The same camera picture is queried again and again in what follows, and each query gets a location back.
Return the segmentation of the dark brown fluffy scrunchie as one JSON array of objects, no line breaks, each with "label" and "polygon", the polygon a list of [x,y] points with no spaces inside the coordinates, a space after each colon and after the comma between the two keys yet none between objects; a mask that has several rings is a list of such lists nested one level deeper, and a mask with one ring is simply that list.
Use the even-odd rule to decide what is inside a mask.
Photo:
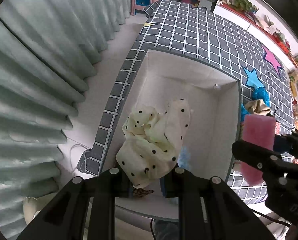
[{"label": "dark brown fluffy scrunchie", "polygon": [[154,190],[145,190],[145,189],[133,189],[132,190],[132,196],[134,198],[143,198],[143,197],[146,197],[152,193],[154,193]]}]

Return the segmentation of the pink sponge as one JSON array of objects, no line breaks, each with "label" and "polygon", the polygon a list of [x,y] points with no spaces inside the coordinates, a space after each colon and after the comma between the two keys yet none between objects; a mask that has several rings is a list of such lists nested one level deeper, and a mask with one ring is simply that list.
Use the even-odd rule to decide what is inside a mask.
[{"label": "pink sponge", "polygon": [[[242,140],[272,150],[276,120],[267,115],[248,114],[242,127]],[[249,187],[263,183],[262,172],[241,161],[240,172]]]}]

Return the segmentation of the beige cloth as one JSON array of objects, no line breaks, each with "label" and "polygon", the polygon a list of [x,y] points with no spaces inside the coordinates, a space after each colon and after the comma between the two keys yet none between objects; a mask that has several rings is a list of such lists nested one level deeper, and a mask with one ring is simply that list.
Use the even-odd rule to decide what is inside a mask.
[{"label": "beige cloth", "polygon": [[244,105],[249,114],[267,115],[270,113],[270,107],[268,107],[262,99],[249,101]]}]

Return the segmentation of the cream polka dot scarf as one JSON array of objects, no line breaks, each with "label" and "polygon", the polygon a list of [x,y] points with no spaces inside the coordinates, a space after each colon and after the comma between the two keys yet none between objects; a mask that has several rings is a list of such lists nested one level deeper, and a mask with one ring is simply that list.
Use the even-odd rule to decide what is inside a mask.
[{"label": "cream polka dot scarf", "polygon": [[172,100],[164,113],[146,105],[129,113],[116,161],[134,188],[147,187],[175,167],[190,122],[191,109],[185,99]]}]

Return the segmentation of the blue crinkled cloth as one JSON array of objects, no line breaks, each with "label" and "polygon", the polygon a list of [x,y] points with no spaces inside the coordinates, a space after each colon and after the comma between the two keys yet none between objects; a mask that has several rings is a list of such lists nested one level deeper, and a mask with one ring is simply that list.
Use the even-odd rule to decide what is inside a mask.
[{"label": "blue crinkled cloth", "polygon": [[[257,99],[262,99],[265,104],[270,107],[270,98],[269,98],[269,94],[268,92],[265,90],[264,87],[259,87],[256,90],[254,90],[252,92],[252,100],[257,100]],[[249,113],[247,112],[247,110],[245,109],[244,105],[241,105],[241,122],[244,122],[244,119],[247,115],[249,115]]]}]

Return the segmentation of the white storage box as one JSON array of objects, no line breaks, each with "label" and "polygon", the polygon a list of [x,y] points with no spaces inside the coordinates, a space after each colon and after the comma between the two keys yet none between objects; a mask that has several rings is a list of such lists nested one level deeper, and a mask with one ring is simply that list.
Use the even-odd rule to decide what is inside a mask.
[{"label": "white storage box", "polygon": [[178,218],[162,177],[176,165],[199,178],[227,181],[240,122],[240,82],[202,61],[149,49],[120,109],[105,159],[119,164],[144,197],[118,198],[119,209],[144,217]]}]

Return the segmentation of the grey checked star bedsheet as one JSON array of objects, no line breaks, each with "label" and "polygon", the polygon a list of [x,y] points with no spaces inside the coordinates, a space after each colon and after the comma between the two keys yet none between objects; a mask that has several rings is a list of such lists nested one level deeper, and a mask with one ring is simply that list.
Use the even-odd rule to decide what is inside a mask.
[{"label": "grey checked star bedsheet", "polygon": [[136,38],[117,75],[102,113],[94,145],[81,155],[77,169],[98,175],[105,162],[119,113],[148,48],[160,48],[209,63],[241,81],[242,102],[254,99],[251,78],[256,75],[270,97],[270,110],[280,133],[293,128],[292,95],[283,68],[265,59],[265,46],[234,22],[188,4],[161,1],[145,8],[146,27]]}]

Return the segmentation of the pale green curtain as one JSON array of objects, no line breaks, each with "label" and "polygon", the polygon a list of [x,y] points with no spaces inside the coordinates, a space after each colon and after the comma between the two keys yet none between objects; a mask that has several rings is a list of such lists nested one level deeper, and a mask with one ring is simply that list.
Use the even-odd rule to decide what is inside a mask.
[{"label": "pale green curtain", "polygon": [[100,52],[131,0],[4,0],[0,5],[0,231],[26,226],[23,200],[57,191],[71,129]]}]

